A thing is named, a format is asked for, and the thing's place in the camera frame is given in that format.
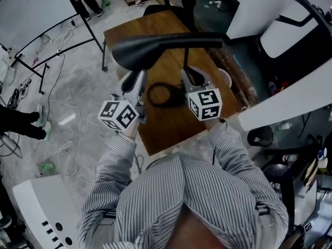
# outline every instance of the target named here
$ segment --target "person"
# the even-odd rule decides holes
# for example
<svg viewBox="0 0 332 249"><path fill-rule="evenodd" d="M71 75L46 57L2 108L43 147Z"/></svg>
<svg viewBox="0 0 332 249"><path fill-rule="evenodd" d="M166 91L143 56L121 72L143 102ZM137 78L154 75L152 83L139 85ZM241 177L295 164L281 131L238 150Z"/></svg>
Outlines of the person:
<svg viewBox="0 0 332 249"><path fill-rule="evenodd" d="M14 132L33 139L48 141L51 133L51 123L43 125L43 107L38 104L36 112L26 114L18 110L11 110L0 105L0 133Z"/></svg>
<svg viewBox="0 0 332 249"><path fill-rule="evenodd" d="M104 11L99 7L96 0L84 0L84 2L91 8L93 12L97 14L98 17L101 17ZM85 8L82 0L76 2L76 9L87 21L91 19L89 12Z"/></svg>
<svg viewBox="0 0 332 249"><path fill-rule="evenodd" d="M81 211L80 248L278 248L284 204L239 133L225 120L205 125L219 166L180 148L129 185L138 123L102 137L108 149Z"/></svg>

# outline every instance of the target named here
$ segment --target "wooden table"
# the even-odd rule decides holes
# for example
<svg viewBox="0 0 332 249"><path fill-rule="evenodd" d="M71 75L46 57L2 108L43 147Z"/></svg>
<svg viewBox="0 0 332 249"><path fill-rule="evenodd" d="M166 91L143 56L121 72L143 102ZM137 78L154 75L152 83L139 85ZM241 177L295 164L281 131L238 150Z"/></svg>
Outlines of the wooden table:
<svg viewBox="0 0 332 249"><path fill-rule="evenodd" d="M129 21L104 32L108 49L121 39L147 34L184 33L189 30L171 12L164 11ZM148 71L146 90L155 82L167 82L172 85L181 83L181 68L184 49L167 50ZM222 116L229 117L239 112L239 104L223 80L216 65L204 49L190 49L188 64L207 72L216 87L219 88L223 101ZM155 102L167 100L168 93L157 89L152 93ZM158 153L183 140L205 130L203 122L197 120L187 105L176 108L156 108L151 106L143 95L147 108L147 121L139 127L139 133L149 155Z"/></svg>

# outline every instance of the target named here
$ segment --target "green object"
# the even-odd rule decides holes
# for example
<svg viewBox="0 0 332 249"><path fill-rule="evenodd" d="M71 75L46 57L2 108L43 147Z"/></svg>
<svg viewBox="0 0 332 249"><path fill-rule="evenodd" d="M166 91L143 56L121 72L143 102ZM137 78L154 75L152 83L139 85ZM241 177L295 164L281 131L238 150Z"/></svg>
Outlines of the green object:
<svg viewBox="0 0 332 249"><path fill-rule="evenodd" d="M102 0L102 7L106 7L110 5L110 1L109 0Z"/></svg>
<svg viewBox="0 0 332 249"><path fill-rule="evenodd" d="M41 168L43 169L43 171L45 170L54 170L56 168L56 166L54 165L53 162L50 163L44 163Z"/></svg>

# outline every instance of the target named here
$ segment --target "whiteboard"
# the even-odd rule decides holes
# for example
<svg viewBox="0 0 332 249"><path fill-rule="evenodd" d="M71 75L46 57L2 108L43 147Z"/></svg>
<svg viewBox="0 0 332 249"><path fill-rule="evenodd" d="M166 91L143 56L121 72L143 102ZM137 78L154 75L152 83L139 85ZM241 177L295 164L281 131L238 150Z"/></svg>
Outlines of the whiteboard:
<svg viewBox="0 0 332 249"><path fill-rule="evenodd" d="M263 33L279 13L292 0L241 0L238 10L227 30L230 39ZM332 0L309 0L324 12L330 9Z"/></svg>
<svg viewBox="0 0 332 249"><path fill-rule="evenodd" d="M18 52L75 14L70 0L0 0L0 44Z"/></svg>

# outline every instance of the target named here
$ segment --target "white wall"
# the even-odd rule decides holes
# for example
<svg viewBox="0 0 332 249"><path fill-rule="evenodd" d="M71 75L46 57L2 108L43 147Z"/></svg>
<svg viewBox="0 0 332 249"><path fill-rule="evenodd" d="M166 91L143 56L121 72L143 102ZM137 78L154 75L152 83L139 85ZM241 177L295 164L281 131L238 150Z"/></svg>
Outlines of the white wall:
<svg viewBox="0 0 332 249"><path fill-rule="evenodd" d="M69 0L0 0L0 42L6 48L20 51L75 14Z"/></svg>
<svg viewBox="0 0 332 249"><path fill-rule="evenodd" d="M245 131L271 125L332 103L332 59L282 92L239 114Z"/></svg>
<svg viewBox="0 0 332 249"><path fill-rule="evenodd" d="M240 6L226 34L229 38L234 39L264 32L290 1L241 0ZM309 0L309 2L320 6L324 12L332 4L332 0Z"/></svg>

